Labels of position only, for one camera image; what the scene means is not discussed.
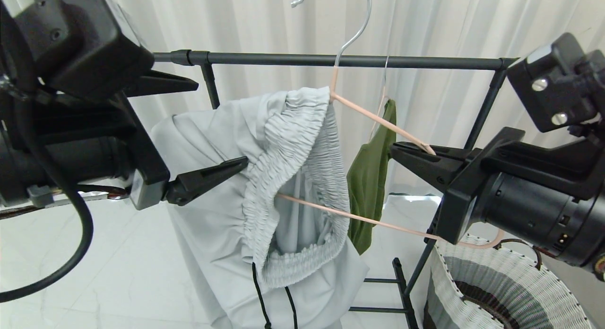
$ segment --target floor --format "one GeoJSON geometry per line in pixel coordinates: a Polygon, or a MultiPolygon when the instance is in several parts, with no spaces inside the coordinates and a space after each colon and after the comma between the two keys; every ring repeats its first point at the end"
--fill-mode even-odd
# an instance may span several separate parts
{"type": "MultiPolygon", "coordinates": [[[[391,196],[383,220],[425,231],[438,198],[391,196]]],[[[194,294],[173,234],[158,205],[136,211],[119,201],[89,204],[95,238],[82,263],[65,278],[24,299],[0,305],[2,329],[209,329],[194,294]]],[[[54,271],[73,253],[80,224],[69,208],[52,208],[0,224],[0,288],[9,290],[54,271]]],[[[492,236],[480,226],[475,234],[492,236]]],[[[394,277],[391,262],[399,257],[411,275],[424,243],[421,238],[377,226],[372,246],[363,254],[368,277],[394,277]]],[[[412,299],[419,324],[426,299],[424,271],[412,299]]],[[[356,306],[398,307],[394,284],[364,284],[356,306]]],[[[346,329],[407,328],[402,314],[349,312],[346,329]]]]}

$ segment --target green garment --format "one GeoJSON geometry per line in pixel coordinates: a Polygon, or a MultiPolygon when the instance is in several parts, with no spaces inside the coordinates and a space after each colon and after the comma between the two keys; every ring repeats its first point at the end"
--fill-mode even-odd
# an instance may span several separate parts
{"type": "MultiPolygon", "coordinates": [[[[395,101],[392,99],[385,105],[383,118],[392,124],[397,123],[395,101]]],[[[395,132],[380,126],[370,142],[361,146],[346,175],[352,214],[380,220],[387,165],[391,159],[389,148],[395,141],[395,132]]],[[[348,237],[359,254],[370,247],[373,227],[373,224],[351,219],[348,237]]]]}

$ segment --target curtain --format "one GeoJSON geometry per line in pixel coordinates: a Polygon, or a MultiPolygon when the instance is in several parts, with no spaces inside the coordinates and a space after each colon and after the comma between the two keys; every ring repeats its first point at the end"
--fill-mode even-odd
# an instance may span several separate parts
{"type": "MultiPolygon", "coordinates": [[[[5,0],[13,14],[31,0],[5,0]]],[[[154,52],[334,54],[359,29],[365,0],[114,0],[154,52]]],[[[346,55],[517,57],[572,32],[585,51],[603,48],[604,0],[373,0],[372,16],[346,55]]],[[[158,63],[155,69],[201,83],[197,92],[132,98],[147,129],[171,114],[210,109],[198,67],[158,63]]],[[[275,90],[328,85],[331,68],[214,66],[221,101],[275,90]]],[[[384,69],[342,68],[337,91],[377,111],[384,69]]],[[[461,147],[477,116],[492,72],[389,69],[387,95],[397,101],[398,126],[431,144],[461,147]]],[[[341,147],[350,165],[369,139],[372,120],[337,105],[341,147]]],[[[506,82],[477,146],[504,126],[527,131],[524,141],[553,147],[570,141],[566,130],[536,130],[506,82]]],[[[393,184],[417,178],[393,165],[393,184]]]]}

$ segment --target clothing rack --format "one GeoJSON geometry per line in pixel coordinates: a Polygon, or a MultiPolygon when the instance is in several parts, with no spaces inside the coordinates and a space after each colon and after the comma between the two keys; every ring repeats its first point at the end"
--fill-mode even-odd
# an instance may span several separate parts
{"type": "MultiPolygon", "coordinates": [[[[154,53],[156,62],[173,62],[183,66],[200,66],[201,72],[206,82],[206,88],[210,96],[212,108],[216,109],[220,105],[218,91],[214,78],[212,64],[240,64],[257,66],[315,66],[331,67],[334,66],[335,55],[302,55],[302,54],[281,54],[281,53],[219,53],[209,51],[191,51],[179,50],[169,53],[154,53]]],[[[490,82],[490,88],[484,97],[473,128],[467,137],[464,149],[472,149],[475,142],[487,120],[495,98],[506,78],[506,68],[510,66],[516,58],[452,58],[452,57],[411,57],[411,56],[389,56],[387,62],[386,56],[342,56],[340,67],[358,67],[358,68],[384,68],[387,62],[388,68],[408,68],[408,69],[462,69],[462,70],[492,70],[493,76],[490,82]]],[[[433,217],[433,222],[428,233],[436,234],[436,217],[439,210],[433,217]]],[[[428,257],[435,246],[434,239],[425,238],[425,249],[418,260],[410,281],[406,282],[402,265],[399,258],[393,259],[393,270],[395,279],[366,278],[368,283],[390,283],[397,284],[401,296],[402,308],[373,308],[373,307],[351,307],[352,312],[395,312],[406,314],[406,320],[410,329],[418,329],[415,318],[415,311],[410,300],[410,293],[415,283],[426,265],[428,257]]]]}

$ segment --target black drawstring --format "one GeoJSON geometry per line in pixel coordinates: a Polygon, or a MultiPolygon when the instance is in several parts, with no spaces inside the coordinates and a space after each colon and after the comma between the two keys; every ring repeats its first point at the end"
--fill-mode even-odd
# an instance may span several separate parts
{"type": "Polygon", "coordinates": [[[294,306],[294,300],[292,299],[292,294],[290,293],[290,288],[285,287],[285,293],[288,294],[288,299],[290,300],[290,307],[292,307],[292,313],[294,314],[294,329],[298,329],[298,320],[296,319],[296,307],[294,306]]]}
{"type": "Polygon", "coordinates": [[[252,263],[252,279],[254,280],[254,286],[257,288],[257,294],[259,294],[259,301],[261,301],[261,309],[263,309],[263,316],[267,321],[265,323],[265,329],[271,329],[271,322],[268,320],[267,310],[264,308],[263,295],[261,294],[261,287],[259,281],[257,281],[257,265],[252,263]]]}
{"type": "MultiPolygon", "coordinates": [[[[263,310],[263,316],[265,318],[265,327],[264,329],[271,329],[271,322],[268,320],[267,310],[264,307],[263,295],[261,294],[261,287],[259,286],[259,281],[257,280],[257,265],[252,263],[252,279],[254,281],[254,286],[257,289],[257,294],[259,295],[259,301],[261,302],[261,309],[263,310]]],[[[298,320],[296,318],[296,307],[294,306],[294,300],[292,299],[292,294],[290,293],[290,289],[286,286],[285,293],[288,294],[288,299],[290,301],[290,307],[292,307],[292,313],[294,314],[294,329],[298,329],[298,320]]]]}

